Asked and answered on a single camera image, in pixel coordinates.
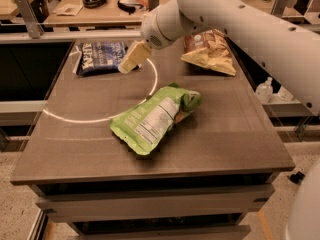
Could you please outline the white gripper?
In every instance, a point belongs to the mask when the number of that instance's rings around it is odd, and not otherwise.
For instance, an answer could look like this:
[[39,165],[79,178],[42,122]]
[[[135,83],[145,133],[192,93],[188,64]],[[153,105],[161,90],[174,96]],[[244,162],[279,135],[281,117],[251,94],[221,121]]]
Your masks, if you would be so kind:
[[143,17],[141,37],[144,41],[134,41],[121,60],[118,66],[121,73],[127,74],[144,62],[151,56],[152,49],[161,50],[172,44],[172,41],[161,33],[155,11],[151,11]]

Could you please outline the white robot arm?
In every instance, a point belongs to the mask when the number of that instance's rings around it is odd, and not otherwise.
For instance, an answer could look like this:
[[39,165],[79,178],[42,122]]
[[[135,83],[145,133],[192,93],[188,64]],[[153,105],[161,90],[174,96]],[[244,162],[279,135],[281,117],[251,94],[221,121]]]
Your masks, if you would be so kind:
[[210,29],[226,33],[308,110],[320,113],[320,35],[241,0],[170,0],[146,14],[142,40],[119,65],[128,73],[177,39]]

